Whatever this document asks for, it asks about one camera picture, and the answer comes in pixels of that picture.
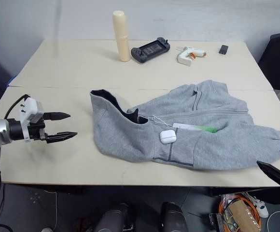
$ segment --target white glue gun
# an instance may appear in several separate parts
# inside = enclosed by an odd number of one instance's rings
[[[205,57],[206,52],[195,48],[195,47],[185,47],[181,53],[178,54],[178,62],[190,66],[192,64],[192,58]]]

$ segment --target white table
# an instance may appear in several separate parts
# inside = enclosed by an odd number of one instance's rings
[[[139,47],[148,41],[130,41]],[[10,83],[21,87],[90,87],[173,89],[207,79],[227,83],[230,90],[272,90],[243,42],[175,42],[171,49],[144,64],[118,60],[115,41],[44,41],[21,73]],[[226,55],[218,53],[222,44]],[[177,48],[205,50],[192,65],[176,61]]]
[[[70,185],[164,185],[268,187],[277,184],[259,168],[236,171],[196,171],[154,162],[130,163],[101,154],[93,141],[90,88],[9,87],[0,101],[0,118],[22,94],[42,102],[46,112],[71,115],[61,121],[46,121],[46,132],[76,131],[60,143],[14,141],[2,146],[0,169],[5,182]],[[168,90],[109,89],[121,107],[148,101]],[[248,103],[255,124],[280,130],[280,102],[273,91],[231,90]],[[10,117],[19,118],[18,109]],[[280,169],[280,160],[274,165]]]

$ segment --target black game controller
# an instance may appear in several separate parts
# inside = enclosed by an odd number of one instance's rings
[[[168,44],[168,40],[165,40],[163,37],[158,37],[157,40],[144,46],[132,48],[131,55],[140,63],[144,63],[147,60],[169,51],[169,49],[170,44]]]

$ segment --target chair backrest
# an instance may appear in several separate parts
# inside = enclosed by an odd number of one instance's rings
[[[280,89],[280,34],[271,35],[258,65],[274,89]]]

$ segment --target small black device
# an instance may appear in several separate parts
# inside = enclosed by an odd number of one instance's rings
[[[144,46],[132,48],[131,55],[140,63],[144,63],[147,60],[169,51],[169,49],[170,44],[168,44],[168,40],[165,40],[163,37],[158,37],[157,40]]]
[[[223,55],[226,55],[227,50],[228,50],[228,46],[222,45],[221,49],[219,50],[219,53],[223,54]]]

